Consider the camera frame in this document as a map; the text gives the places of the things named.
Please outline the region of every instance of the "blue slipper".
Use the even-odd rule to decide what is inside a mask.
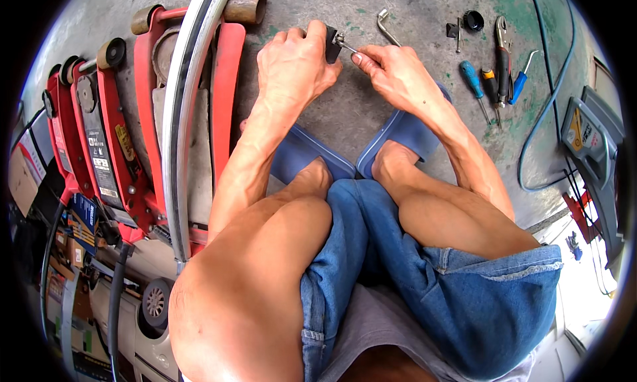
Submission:
[[[334,180],[354,179],[356,169],[342,155],[321,143],[303,128],[294,124],[276,149],[270,174],[288,185],[296,174],[321,156]]]
[[[451,103],[451,95],[447,88],[437,81],[436,84],[445,99]],[[440,144],[436,135],[418,117],[395,109],[356,161],[356,168],[365,179],[373,179],[371,165],[376,159],[378,150],[388,139],[413,150],[420,156],[420,162],[425,162]]]

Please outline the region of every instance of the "fingernail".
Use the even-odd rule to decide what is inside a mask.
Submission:
[[[357,66],[362,62],[362,56],[358,53],[352,53],[352,62]]]

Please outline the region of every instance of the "blue denim shorts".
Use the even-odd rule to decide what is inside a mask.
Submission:
[[[562,267],[557,245],[495,260],[423,248],[402,231],[385,189],[368,179],[336,181],[327,203],[331,233],[301,277],[306,382],[329,362],[357,280],[387,279],[445,360],[468,379],[504,375],[548,332]]]

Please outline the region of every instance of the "hand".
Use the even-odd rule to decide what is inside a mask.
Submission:
[[[392,106],[422,116],[432,107],[450,106],[440,88],[409,46],[367,45],[352,54],[352,61]]]
[[[257,55],[259,99],[270,107],[297,111],[297,116],[327,88],[343,69],[337,60],[325,61],[325,24],[310,21],[307,34],[300,28],[276,33]]]

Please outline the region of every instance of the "yellow sticker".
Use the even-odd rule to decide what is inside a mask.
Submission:
[[[117,139],[120,142],[124,156],[128,161],[135,159],[135,149],[132,147],[131,136],[128,136],[128,131],[123,125],[116,125],[115,132],[117,133]]]
[[[568,140],[576,152],[582,149],[582,117],[580,116],[580,109],[578,108],[576,108],[573,113]]]

